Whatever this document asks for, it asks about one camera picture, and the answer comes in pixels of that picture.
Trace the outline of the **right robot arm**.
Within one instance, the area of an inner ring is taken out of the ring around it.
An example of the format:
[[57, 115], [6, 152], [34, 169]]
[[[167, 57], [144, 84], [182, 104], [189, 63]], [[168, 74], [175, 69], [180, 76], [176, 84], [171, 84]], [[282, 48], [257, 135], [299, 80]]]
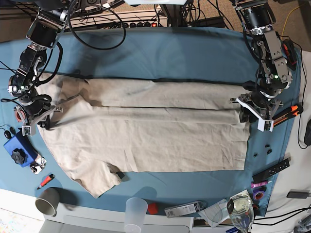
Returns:
[[[53, 79], [60, 67], [63, 48], [58, 40], [66, 27], [70, 1], [37, 0], [35, 3], [38, 13], [26, 35], [31, 43], [20, 55], [19, 66], [8, 83], [8, 92], [13, 96], [10, 101], [17, 104], [16, 113], [28, 132], [37, 124], [48, 127], [49, 115], [55, 111], [51, 97], [39, 94], [36, 88]], [[51, 59], [47, 50], [54, 47], [59, 48], [56, 68], [50, 77], [40, 80]]]

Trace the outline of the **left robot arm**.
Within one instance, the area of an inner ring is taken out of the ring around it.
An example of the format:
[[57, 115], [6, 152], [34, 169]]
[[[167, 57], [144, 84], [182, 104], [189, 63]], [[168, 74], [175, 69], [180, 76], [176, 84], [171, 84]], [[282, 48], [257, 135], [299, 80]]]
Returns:
[[240, 121], [255, 120], [258, 130], [272, 131], [286, 121], [288, 109], [276, 115], [282, 105], [276, 96], [289, 88], [292, 82], [290, 56], [294, 52], [280, 40], [272, 24], [275, 16], [265, 0], [234, 0], [232, 5], [243, 27], [243, 39], [259, 67], [256, 80], [243, 84], [248, 93], [241, 94], [231, 101], [241, 106]]

